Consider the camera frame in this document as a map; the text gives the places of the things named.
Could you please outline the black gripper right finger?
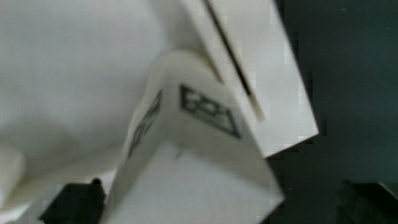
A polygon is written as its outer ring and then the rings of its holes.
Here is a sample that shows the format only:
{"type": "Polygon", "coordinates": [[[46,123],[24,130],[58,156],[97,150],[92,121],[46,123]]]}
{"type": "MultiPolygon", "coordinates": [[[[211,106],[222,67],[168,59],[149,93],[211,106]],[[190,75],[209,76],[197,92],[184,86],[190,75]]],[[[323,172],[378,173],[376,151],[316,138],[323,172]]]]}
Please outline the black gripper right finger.
{"type": "Polygon", "coordinates": [[[398,224],[398,183],[341,183],[335,224],[398,224]]]}

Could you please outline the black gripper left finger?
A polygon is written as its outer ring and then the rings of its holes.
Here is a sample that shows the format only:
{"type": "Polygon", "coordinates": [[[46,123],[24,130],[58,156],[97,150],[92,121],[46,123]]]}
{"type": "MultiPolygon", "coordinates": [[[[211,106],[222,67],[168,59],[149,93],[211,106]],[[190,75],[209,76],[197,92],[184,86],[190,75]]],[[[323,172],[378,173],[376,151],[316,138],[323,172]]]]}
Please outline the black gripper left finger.
{"type": "Polygon", "coordinates": [[[88,183],[69,183],[40,213],[44,224],[97,224],[104,208],[104,190],[101,179],[88,183]]]}

